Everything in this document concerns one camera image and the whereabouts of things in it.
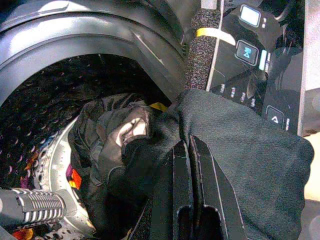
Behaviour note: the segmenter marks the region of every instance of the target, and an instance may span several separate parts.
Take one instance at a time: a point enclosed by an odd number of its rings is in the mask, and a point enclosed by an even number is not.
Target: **textured grip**
[[[220,16],[219,10],[200,9],[192,18],[192,29],[196,31],[200,28],[218,28]],[[216,41],[215,37],[199,36],[191,42],[185,73],[185,89],[206,88]]]

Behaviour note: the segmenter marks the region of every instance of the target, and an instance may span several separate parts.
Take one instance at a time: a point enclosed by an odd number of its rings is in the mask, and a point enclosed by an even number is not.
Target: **button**
[[[255,46],[239,40],[236,44],[236,58],[250,64],[252,66],[257,65],[259,50]]]
[[[261,13],[247,5],[241,6],[240,20],[257,28],[259,26]]]
[[[283,112],[279,111],[278,109],[274,108],[273,106],[269,105],[266,107],[266,118],[269,121],[272,121],[275,124],[278,124],[281,128],[284,125],[285,115],[283,114]]]

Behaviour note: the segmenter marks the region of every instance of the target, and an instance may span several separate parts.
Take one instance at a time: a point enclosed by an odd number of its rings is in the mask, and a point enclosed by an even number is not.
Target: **control panel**
[[[278,22],[257,7],[243,4],[232,10],[223,18],[222,31],[231,34],[236,45],[219,42],[210,91],[297,134],[303,31],[299,35],[296,29],[294,19]]]

